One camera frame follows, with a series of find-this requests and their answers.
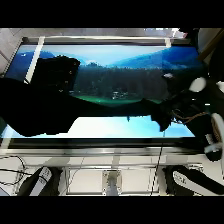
metal bracket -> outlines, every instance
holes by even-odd
[[[120,170],[104,170],[102,176],[102,193],[107,195],[107,189],[109,187],[109,180],[113,178],[116,181],[116,187],[118,195],[122,193],[122,177]]]

green water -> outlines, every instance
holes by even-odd
[[[136,103],[141,101],[141,99],[139,100],[128,100],[128,99],[108,99],[108,98],[100,98],[100,97],[96,97],[96,96],[75,96],[76,98],[79,98],[81,100],[86,100],[89,101],[91,103],[98,103],[98,104],[103,104],[106,106],[119,106],[119,105],[124,105],[124,104],[130,104],[130,103]],[[151,100],[154,103],[161,103],[160,100]]]

floor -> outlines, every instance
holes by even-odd
[[[20,38],[37,36],[147,36],[177,37],[177,28],[0,28],[0,73],[10,61]]]

landscape picture on screen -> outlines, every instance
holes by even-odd
[[[7,77],[24,80],[35,47],[21,46]],[[81,62],[70,95],[109,106],[142,98],[159,103],[169,95],[164,74],[173,74],[184,85],[203,70],[197,51],[189,46],[44,45],[40,58],[59,55]]]

forest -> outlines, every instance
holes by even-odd
[[[172,89],[184,87],[199,76],[197,69],[165,70],[145,68],[103,67],[96,63],[82,65],[73,88],[73,96],[95,96],[107,99],[139,100],[142,98],[163,100],[168,96],[167,82],[162,75],[174,74]]]

